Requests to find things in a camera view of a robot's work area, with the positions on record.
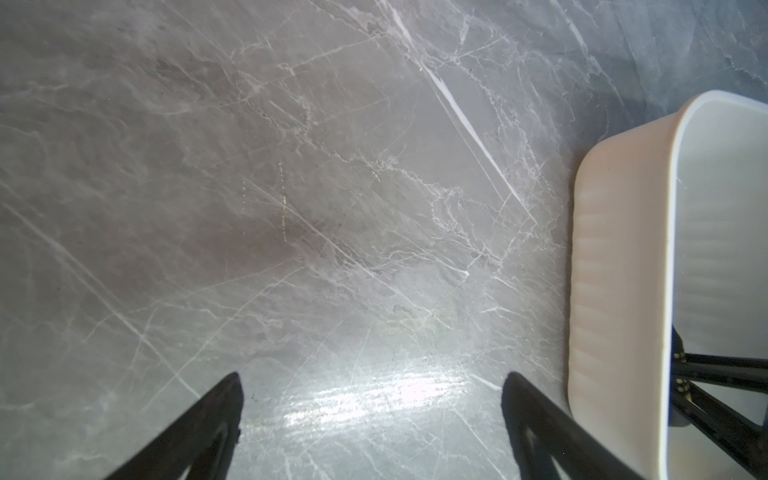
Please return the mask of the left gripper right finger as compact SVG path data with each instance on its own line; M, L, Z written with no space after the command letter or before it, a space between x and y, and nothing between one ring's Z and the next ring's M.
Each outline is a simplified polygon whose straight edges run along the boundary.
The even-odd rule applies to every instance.
M511 372L501 409L522 479L638 479L523 375Z

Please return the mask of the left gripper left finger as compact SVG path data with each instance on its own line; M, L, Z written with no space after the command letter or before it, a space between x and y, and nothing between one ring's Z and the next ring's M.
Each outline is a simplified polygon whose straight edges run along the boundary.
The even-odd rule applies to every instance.
M110 479L224 479L240 436L244 393L232 372Z

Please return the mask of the white plastic bin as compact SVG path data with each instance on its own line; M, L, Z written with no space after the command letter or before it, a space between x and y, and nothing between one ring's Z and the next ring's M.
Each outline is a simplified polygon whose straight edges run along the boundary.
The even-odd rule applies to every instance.
M767 355L767 107L714 90L599 142L574 186L567 398L648 479L744 479L672 427L673 339Z

